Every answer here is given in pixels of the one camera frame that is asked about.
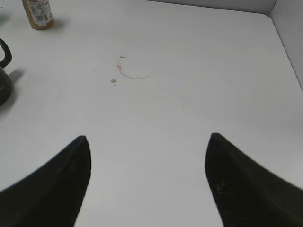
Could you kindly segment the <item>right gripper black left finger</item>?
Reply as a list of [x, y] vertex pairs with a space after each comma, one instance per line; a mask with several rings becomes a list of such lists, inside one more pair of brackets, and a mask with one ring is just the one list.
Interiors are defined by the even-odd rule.
[[91, 176], [86, 136], [0, 192], [2, 227], [73, 227]]

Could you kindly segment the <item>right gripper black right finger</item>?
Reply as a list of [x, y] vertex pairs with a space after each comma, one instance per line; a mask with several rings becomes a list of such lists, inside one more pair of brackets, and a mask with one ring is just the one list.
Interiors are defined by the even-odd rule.
[[212, 133], [205, 174], [225, 227], [301, 227], [303, 191]]

